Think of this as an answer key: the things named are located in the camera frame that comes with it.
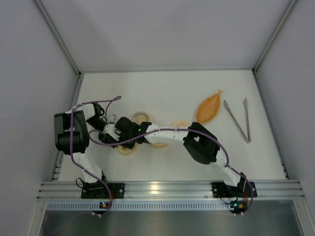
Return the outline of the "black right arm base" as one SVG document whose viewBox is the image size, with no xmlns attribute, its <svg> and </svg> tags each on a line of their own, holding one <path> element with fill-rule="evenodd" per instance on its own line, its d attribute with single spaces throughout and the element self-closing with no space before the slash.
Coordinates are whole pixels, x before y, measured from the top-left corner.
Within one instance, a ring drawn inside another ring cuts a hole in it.
<svg viewBox="0 0 315 236">
<path fill-rule="evenodd" d="M 214 198 L 256 198 L 257 191 L 254 182 L 247 182 L 241 186 L 233 187 L 226 185 L 224 182 L 211 183 Z"/>
</svg>

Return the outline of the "cream lid with orange handle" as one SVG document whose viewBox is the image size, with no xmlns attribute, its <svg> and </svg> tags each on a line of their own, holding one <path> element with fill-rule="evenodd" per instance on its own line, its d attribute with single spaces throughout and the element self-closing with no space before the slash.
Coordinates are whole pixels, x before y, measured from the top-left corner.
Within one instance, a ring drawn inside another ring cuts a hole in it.
<svg viewBox="0 0 315 236">
<path fill-rule="evenodd" d="M 118 153 L 118 155 L 122 157 L 130 157 L 136 153 L 137 145 L 135 145 L 132 149 L 128 149 L 123 146 L 117 146 L 115 147 L 115 151 Z"/>
</svg>

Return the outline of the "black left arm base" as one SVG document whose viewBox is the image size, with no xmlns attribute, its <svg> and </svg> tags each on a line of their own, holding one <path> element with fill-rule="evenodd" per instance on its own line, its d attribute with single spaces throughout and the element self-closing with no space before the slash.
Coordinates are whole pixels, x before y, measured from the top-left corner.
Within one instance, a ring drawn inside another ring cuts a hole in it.
<svg viewBox="0 0 315 236">
<path fill-rule="evenodd" d="M 123 199 L 125 194 L 125 184 L 108 183 L 112 199 Z M 81 199 L 109 199 L 109 192 L 101 182 L 85 183 L 81 192 Z"/>
</svg>

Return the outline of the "cream lid with pink handle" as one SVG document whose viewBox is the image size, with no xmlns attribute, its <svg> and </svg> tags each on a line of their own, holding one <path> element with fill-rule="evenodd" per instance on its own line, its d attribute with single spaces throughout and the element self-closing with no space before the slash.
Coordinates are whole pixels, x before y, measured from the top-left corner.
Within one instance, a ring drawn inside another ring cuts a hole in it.
<svg viewBox="0 0 315 236">
<path fill-rule="evenodd" d="M 182 128 L 182 127 L 189 127 L 189 126 L 191 126 L 191 121 L 186 121 L 186 120 L 182 120 L 182 119 L 176 120 L 176 121 L 171 123 L 171 127 Z"/>
</svg>

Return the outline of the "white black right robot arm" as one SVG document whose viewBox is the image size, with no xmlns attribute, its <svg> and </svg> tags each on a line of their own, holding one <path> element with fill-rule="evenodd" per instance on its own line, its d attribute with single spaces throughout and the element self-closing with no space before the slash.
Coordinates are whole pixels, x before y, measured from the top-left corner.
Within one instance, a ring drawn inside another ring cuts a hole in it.
<svg viewBox="0 0 315 236">
<path fill-rule="evenodd" d="M 212 166 L 227 189 L 237 193 L 245 190 L 244 174 L 230 166 L 226 148 L 198 122 L 184 127 L 166 127 L 149 121 L 137 124 L 122 117 L 116 123 L 105 125 L 104 132 L 107 142 L 128 149 L 136 143 L 184 146 L 194 161 Z"/>
</svg>

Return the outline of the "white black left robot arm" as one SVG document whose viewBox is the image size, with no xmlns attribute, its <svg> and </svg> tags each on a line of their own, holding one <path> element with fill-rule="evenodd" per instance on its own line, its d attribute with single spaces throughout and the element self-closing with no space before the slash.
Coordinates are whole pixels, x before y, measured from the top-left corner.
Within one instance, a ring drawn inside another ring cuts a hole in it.
<svg viewBox="0 0 315 236">
<path fill-rule="evenodd" d="M 80 104 L 65 113 L 54 115 L 54 136 L 57 150 L 70 156 L 83 173 L 82 193 L 88 198 L 111 198 L 112 192 L 102 169 L 87 154 L 90 137 L 87 124 L 103 131 L 104 109 L 98 103 Z"/>
</svg>

